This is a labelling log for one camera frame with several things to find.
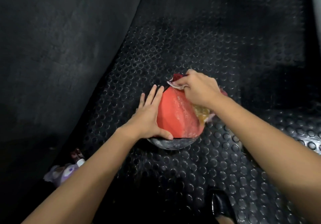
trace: glossy black shoe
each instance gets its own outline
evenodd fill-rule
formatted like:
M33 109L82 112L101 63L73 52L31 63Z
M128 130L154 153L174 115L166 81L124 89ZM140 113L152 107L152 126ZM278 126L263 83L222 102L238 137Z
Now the glossy black shoe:
M209 187L206 195L207 214L216 217L225 216L237 224L235 212L226 192Z

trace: person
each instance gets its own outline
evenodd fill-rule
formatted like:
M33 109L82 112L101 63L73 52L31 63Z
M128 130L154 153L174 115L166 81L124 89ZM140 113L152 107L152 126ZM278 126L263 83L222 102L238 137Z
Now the person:
M321 157L293 138L223 96L214 78L194 70L176 81L187 99L210 108L234 132L270 180L312 223L321 223ZM136 113L67 181L43 201L23 222L90 223L116 172L140 138L155 135L173 139L160 129L156 118L164 87L154 85ZM231 219L218 218L222 223Z

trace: black rubber floor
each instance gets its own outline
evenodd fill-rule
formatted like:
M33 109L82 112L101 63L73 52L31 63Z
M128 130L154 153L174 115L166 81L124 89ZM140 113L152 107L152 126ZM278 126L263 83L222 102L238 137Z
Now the black rubber floor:
M141 0L93 96L85 153L131 117L141 92L188 68L215 77L235 101L321 153L314 25L311 0ZM219 119L179 151L138 142L94 223L191 222L209 185L228 193L240 223L305 223Z

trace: studded rubber mat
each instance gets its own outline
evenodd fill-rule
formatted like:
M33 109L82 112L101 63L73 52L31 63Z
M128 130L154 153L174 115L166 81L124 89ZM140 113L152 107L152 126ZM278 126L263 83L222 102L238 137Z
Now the studded rubber mat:
M311 0L141 0L88 105L84 152L93 154L131 117L142 92L193 68L321 153L320 57L311 5ZM155 223L164 217L191 223L203 214L209 185L227 192L239 223L306 222L215 118L195 143L178 151L139 141L94 223L110 218Z

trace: person's left hand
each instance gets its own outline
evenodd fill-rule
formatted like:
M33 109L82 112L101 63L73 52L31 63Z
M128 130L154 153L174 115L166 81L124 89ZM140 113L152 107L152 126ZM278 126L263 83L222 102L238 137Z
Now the person's left hand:
M173 136L170 132L161 129L157 125L158 106L161 101L164 87L161 86L155 96L157 86L154 85L145 101L145 94L142 93L136 113L122 127L129 127L133 132L138 134L139 138L150 138L153 136L161 136L172 140Z

